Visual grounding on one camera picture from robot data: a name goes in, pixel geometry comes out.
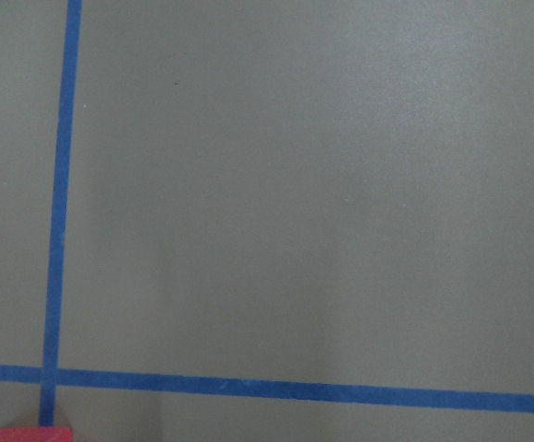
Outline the red block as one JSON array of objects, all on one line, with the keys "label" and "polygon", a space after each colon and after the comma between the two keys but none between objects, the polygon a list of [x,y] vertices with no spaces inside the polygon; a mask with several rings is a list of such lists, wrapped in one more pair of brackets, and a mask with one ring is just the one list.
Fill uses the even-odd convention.
[{"label": "red block", "polygon": [[3,427],[0,442],[73,442],[73,431],[67,426]]}]

